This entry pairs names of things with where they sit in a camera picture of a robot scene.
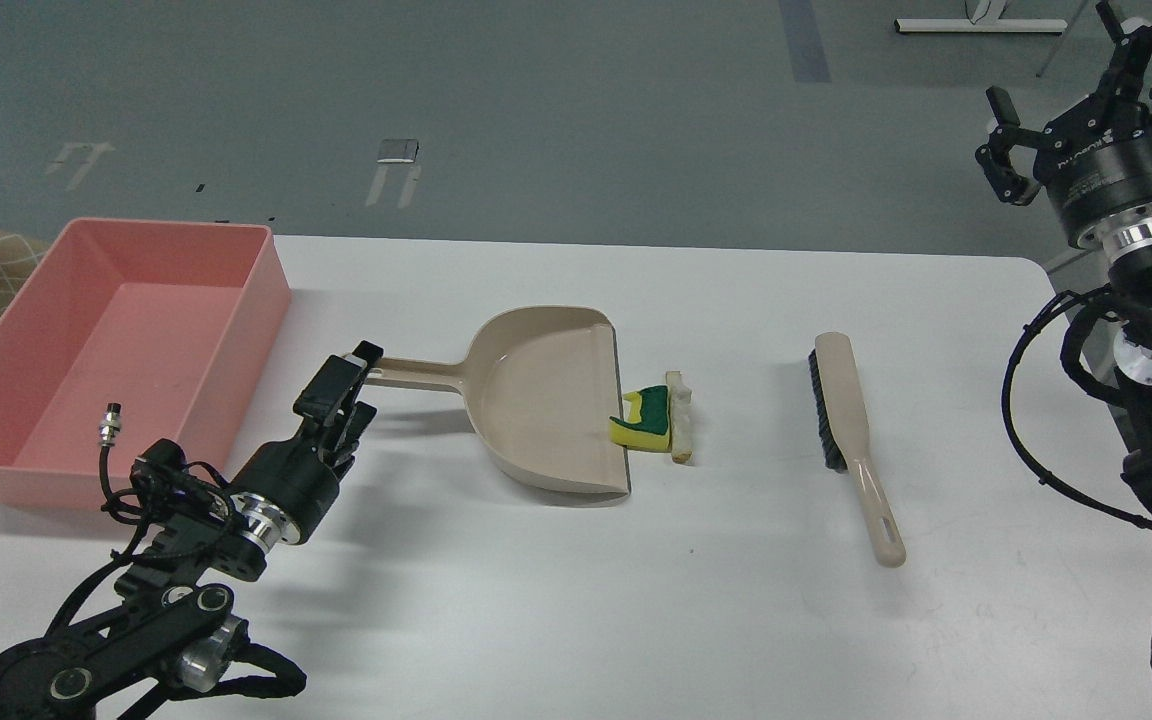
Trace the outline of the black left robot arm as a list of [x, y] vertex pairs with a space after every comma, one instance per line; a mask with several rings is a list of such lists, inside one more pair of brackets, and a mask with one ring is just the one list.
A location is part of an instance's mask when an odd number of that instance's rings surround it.
[[169, 702], [300, 694], [305, 673], [253, 643], [236, 593], [204, 575], [256, 582], [279, 544], [314, 535], [378, 414], [358, 395], [381, 356], [369, 342], [329, 356], [294, 401], [296, 433], [262, 445], [230, 479], [159, 439], [132, 461], [128, 486], [113, 488], [122, 407], [106, 407], [101, 510], [132, 526], [131, 541], [73, 589], [40, 637], [0, 652], [0, 719], [93, 719], [101, 702], [142, 682], [151, 687], [127, 719]]

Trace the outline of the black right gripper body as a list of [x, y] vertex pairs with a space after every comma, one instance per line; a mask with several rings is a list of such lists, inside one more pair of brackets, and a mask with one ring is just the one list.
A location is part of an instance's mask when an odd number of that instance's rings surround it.
[[1106, 220], [1152, 214], [1152, 114], [1138, 101], [1079, 100], [1049, 120], [1041, 184], [1070, 247], [1092, 249]]

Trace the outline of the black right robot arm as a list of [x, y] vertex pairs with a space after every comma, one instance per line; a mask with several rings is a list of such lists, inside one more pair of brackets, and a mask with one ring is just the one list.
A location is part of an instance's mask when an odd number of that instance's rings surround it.
[[[1097, 3], [1114, 53], [1091, 94], [1028, 129], [1005, 88], [988, 88], [995, 127], [975, 160], [996, 200], [1025, 206], [1046, 192], [1066, 241], [1101, 250], [1107, 282], [1060, 291], [1021, 333], [1005, 370], [1001, 411], [1020, 460], [1043, 486], [1111, 518], [1152, 532], [1152, 23], [1126, 29], [1111, 3]], [[1121, 478], [1146, 514], [1116, 509], [1074, 488], [1021, 442], [1011, 382], [1030, 343], [1059, 314], [1073, 313], [1059, 361], [1085, 395], [1123, 410], [1135, 447]]]

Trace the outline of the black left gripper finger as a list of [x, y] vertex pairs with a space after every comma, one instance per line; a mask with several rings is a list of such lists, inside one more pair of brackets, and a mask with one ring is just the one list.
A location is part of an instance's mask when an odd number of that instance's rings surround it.
[[361, 435], [374, 420], [374, 406], [355, 401], [348, 409], [340, 410], [338, 424], [332, 435], [332, 470], [335, 475], [346, 475], [355, 464], [355, 455], [361, 444]]
[[311, 446], [332, 446], [338, 414], [358, 401], [372, 369], [381, 361], [380, 346], [362, 341], [355, 350], [332, 355], [293, 402], [293, 414], [301, 418], [296, 437]]

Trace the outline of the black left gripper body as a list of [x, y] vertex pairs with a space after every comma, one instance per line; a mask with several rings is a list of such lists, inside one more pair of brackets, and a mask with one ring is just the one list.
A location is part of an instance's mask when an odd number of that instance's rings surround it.
[[317, 445], [285, 439], [257, 448], [230, 483], [238, 536], [257, 547], [303, 544], [338, 501], [347, 455], [323, 457]]

